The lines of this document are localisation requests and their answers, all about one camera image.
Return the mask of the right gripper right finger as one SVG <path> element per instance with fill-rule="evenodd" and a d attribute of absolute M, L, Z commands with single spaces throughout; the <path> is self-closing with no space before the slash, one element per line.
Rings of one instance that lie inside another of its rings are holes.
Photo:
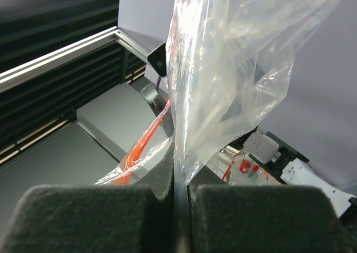
<path fill-rule="evenodd" d="M 317 188 L 232 186 L 203 168 L 187 189 L 193 252 L 353 251 Z"/>

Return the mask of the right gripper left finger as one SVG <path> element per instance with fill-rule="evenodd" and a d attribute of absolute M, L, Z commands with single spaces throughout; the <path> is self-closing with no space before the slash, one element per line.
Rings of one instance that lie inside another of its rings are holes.
<path fill-rule="evenodd" d="M 2 252 L 170 252 L 173 141 L 132 185 L 39 185 L 18 202 Z"/>

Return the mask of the clear zip top bag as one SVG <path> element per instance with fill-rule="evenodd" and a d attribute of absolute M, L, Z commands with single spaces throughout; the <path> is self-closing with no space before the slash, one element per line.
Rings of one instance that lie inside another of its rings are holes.
<path fill-rule="evenodd" d="M 125 185 L 166 146 L 189 183 L 287 95 L 295 53 L 341 0 L 175 0 L 166 42 L 169 101 L 99 184 Z"/>

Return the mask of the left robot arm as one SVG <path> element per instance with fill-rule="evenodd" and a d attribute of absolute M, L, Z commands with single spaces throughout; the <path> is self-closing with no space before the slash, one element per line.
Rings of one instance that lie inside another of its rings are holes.
<path fill-rule="evenodd" d="M 356 196 L 320 178 L 309 160 L 271 132 L 255 128 L 219 152 L 218 174 L 231 185 L 292 185 L 315 187 L 332 204 L 344 227 L 356 223 Z"/>

